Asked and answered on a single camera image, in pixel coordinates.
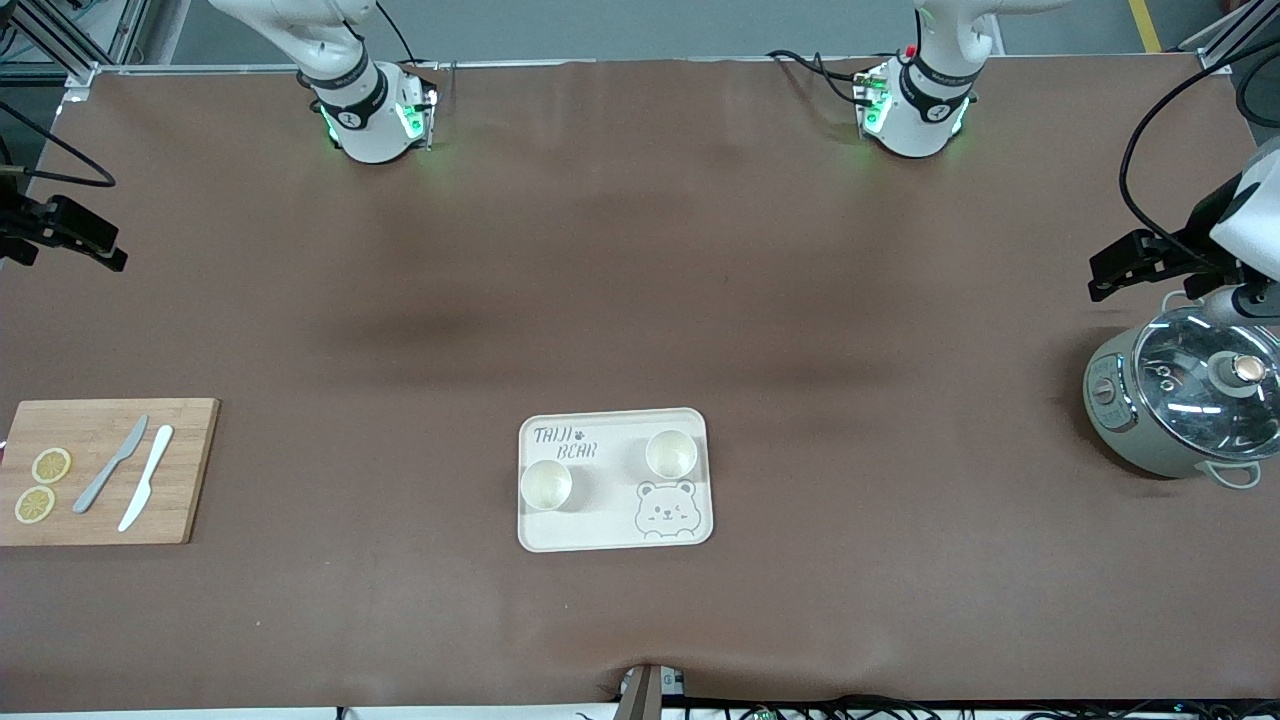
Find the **grey-green electric pot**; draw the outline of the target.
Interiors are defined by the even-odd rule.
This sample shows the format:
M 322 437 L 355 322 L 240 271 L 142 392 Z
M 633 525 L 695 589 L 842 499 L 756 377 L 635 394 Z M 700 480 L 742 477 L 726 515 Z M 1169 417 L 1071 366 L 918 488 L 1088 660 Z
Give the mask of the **grey-green electric pot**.
M 1184 292 L 1165 296 L 1158 314 L 1143 325 L 1112 337 L 1091 356 L 1082 378 L 1082 397 L 1092 427 L 1121 459 L 1165 479 L 1204 477 L 1228 489 L 1252 489 L 1262 479 L 1262 462 L 1226 461 L 1193 450 L 1165 430 L 1140 397 L 1135 346 L 1140 332 L 1158 315 L 1196 306 Z

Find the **cream bear print tray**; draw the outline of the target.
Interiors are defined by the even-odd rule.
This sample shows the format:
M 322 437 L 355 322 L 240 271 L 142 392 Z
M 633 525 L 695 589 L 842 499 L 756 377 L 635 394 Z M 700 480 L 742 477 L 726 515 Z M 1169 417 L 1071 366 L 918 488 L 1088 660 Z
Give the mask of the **cream bear print tray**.
M 699 447 L 690 477 L 664 480 L 645 462 L 658 432 L 689 433 Z M 570 500 L 535 511 L 521 498 L 516 534 L 534 553 L 700 544 L 716 525 L 708 428 L 692 407 L 535 415 L 518 430 L 518 479 L 539 460 L 564 464 L 573 475 Z

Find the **glass pot lid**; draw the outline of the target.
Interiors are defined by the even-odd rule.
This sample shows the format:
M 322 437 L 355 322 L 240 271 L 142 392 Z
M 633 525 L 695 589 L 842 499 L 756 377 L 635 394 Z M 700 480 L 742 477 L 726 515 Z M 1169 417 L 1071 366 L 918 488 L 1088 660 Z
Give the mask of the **glass pot lid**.
M 1226 461 L 1280 454 L 1280 338 L 1215 325 L 1199 307 L 1156 316 L 1135 345 L 1139 393 L 1160 425 Z

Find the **aluminium frame profile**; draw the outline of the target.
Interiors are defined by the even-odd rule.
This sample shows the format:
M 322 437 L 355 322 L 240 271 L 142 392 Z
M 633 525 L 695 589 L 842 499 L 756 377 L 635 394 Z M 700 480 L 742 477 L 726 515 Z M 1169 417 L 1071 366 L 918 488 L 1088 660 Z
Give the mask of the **aluminium frame profile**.
M 0 88 L 86 85 L 123 67 L 157 0 L 0 0 Z
M 1198 58 L 1202 68 L 1244 49 L 1267 26 L 1280 18 L 1280 0 L 1221 0 L 1228 12 L 1174 49 Z

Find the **white plastic knife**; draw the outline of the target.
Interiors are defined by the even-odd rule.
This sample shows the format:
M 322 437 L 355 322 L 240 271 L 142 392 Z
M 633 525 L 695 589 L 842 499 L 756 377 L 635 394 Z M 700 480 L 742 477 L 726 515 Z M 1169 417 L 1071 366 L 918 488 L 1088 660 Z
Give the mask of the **white plastic knife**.
M 172 425 L 163 425 L 157 429 L 154 442 L 151 443 L 148 456 L 143 466 L 143 471 L 140 477 L 138 484 L 134 488 L 134 493 L 129 501 L 129 505 L 125 509 L 125 512 L 116 527 L 116 530 L 119 533 L 129 530 L 131 527 L 137 521 L 137 519 L 145 510 L 146 505 L 148 503 L 150 497 L 154 492 L 152 488 L 154 475 L 157 471 L 159 465 L 172 442 L 174 432 L 175 428 Z

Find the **grey plastic knife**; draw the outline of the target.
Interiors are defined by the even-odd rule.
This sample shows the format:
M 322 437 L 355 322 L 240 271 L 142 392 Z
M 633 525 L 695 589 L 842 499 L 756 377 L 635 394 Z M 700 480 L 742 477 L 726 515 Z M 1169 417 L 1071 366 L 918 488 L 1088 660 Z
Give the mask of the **grey plastic knife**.
M 105 488 L 106 483 L 110 480 L 113 473 L 127 460 L 134 451 L 140 447 L 145 432 L 148 427 L 148 415 L 143 414 L 140 416 L 138 421 L 132 428 L 131 433 L 122 442 L 116 452 L 106 461 L 100 473 L 93 478 L 93 480 L 86 487 L 86 489 L 78 496 L 78 498 L 72 505 L 72 511 L 74 514 L 87 512 L 97 497 Z

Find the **white IKEA cup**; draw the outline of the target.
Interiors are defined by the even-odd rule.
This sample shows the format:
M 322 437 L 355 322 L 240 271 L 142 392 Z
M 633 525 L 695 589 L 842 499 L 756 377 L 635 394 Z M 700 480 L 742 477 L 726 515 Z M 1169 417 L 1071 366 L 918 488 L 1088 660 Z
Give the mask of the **white IKEA cup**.
M 535 511 L 556 511 L 572 495 L 573 475 L 562 462 L 539 460 L 529 464 L 518 479 L 522 501 Z
M 680 480 L 690 477 L 698 460 L 698 442 L 682 430 L 662 430 L 646 442 L 646 466 L 654 475 L 664 480 Z

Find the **bamboo cutting board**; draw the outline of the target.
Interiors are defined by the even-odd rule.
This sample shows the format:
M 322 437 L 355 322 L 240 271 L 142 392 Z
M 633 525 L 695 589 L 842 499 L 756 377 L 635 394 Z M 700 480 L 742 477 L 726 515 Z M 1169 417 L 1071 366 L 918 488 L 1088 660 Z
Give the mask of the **bamboo cutting board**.
M 0 461 L 0 548 L 180 544 L 188 541 L 209 464 L 219 402 L 215 398 L 28 400 L 18 405 Z M 93 506 L 74 514 L 72 505 L 116 452 L 141 415 L 148 427 L 140 447 L 111 475 Z M 131 527 L 116 527 L 145 469 L 157 429 L 175 428 L 154 475 L 148 503 Z M 58 496 L 41 523 L 19 524 L 14 505 L 35 482 L 29 468 L 46 448 L 67 448 L 73 465 L 59 482 L 46 484 Z

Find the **brown table mat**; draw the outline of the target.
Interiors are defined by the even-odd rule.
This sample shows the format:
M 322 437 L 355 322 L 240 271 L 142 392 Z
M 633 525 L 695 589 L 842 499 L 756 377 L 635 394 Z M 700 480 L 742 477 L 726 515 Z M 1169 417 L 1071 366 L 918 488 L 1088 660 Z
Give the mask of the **brown table mat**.
M 214 397 L 189 543 L 1 548 L 0 708 L 498 705 L 643 662 L 750 700 L 1280 697 L 1280 478 L 1152 480 L 1085 418 L 1137 122 L 1193 56 L 998 58 L 892 158 L 768 61 L 457 70 L 333 149 L 292 76 L 104 76 L 58 133 L 123 273 L 0 270 L 23 400 Z M 700 544 L 534 553 L 535 415 L 692 407 Z

